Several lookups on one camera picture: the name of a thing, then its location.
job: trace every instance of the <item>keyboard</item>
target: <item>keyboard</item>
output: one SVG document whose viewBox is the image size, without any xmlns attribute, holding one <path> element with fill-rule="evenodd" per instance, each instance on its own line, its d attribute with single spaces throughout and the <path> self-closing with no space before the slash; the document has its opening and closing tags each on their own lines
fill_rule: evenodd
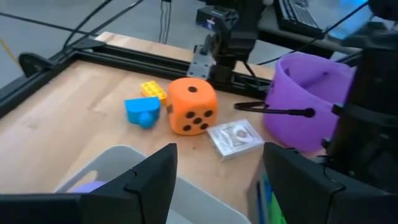
<svg viewBox="0 0 398 224">
<path fill-rule="evenodd" d="M 309 37 L 323 38 L 323 29 L 318 27 L 307 9 L 306 0 L 278 0 L 274 3 L 278 26 L 281 30 Z"/>
</svg>

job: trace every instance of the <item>metal bracket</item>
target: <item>metal bracket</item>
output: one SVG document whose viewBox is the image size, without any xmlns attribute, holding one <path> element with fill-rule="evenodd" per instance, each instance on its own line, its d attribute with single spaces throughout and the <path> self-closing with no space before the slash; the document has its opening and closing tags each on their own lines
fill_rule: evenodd
<svg viewBox="0 0 398 224">
<path fill-rule="evenodd" d="M 188 77 L 209 79 L 213 56 L 208 50 L 208 46 L 196 45 L 193 51 L 192 63 L 189 65 L 187 72 Z"/>
<path fill-rule="evenodd" d="M 93 39 L 84 39 L 79 43 L 75 44 L 73 48 L 76 50 L 85 50 L 85 49 L 93 49 L 96 47 L 103 47 L 105 45 L 106 43 L 102 41 L 93 40 Z"/>
<path fill-rule="evenodd" d="M 53 69 L 55 66 L 53 61 L 35 53 L 22 53 L 19 55 L 18 61 L 26 78 L 31 77 L 39 71 Z"/>
</svg>

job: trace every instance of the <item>purple bucket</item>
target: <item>purple bucket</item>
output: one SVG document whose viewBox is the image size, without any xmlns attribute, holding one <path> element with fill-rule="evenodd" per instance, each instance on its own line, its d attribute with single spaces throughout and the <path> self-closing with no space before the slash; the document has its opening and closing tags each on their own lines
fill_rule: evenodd
<svg viewBox="0 0 398 224">
<path fill-rule="evenodd" d="M 288 147 L 321 149 L 322 139 L 331 137 L 338 119 L 332 106 L 344 102 L 352 77 L 349 66 L 325 58 L 303 53 L 282 57 L 265 100 L 268 109 L 313 108 L 315 116 L 265 114 L 267 129 Z"/>
</svg>

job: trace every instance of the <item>green object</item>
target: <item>green object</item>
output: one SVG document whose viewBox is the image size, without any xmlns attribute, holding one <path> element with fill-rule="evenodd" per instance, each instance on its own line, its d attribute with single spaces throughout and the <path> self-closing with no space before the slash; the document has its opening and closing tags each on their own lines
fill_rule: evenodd
<svg viewBox="0 0 398 224">
<path fill-rule="evenodd" d="M 278 201 L 276 200 L 275 194 L 271 196 L 271 208 L 270 208 L 270 220 L 271 224 L 286 224 L 284 215 L 280 210 Z"/>
</svg>

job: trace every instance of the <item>gray floor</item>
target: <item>gray floor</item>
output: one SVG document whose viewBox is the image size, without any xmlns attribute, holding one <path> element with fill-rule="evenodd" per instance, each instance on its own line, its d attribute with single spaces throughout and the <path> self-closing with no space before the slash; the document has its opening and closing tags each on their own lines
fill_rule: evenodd
<svg viewBox="0 0 398 224">
<path fill-rule="evenodd" d="M 115 0 L 95 16 L 82 30 L 90 29 L 109 19 L 135 0 Z M 98 0 L 0 0 L 0 11 L 16 16 L 75 27 L 101 1 Z M 204 3 L 197 0 L 173 0 L 172 19 L 168 44 L 192 49 L 202 43 L 210 31 L 195 25 L 196 10 Z M 130 35 L 158 41 L 160 30 L 160 0 L 145 0 L 131 12 L 122 16 L 102 31 Z M 34 52 L 49 57 L 58 52 L 68 32 L 30 24 L 0 16 L 0 38 L 14 55 Z M 257 41 L 250 62 L 262 62 L 287 53 L 289 49 Z M 0 87 L 22 72 L 0 48 Z"/>
</svg>

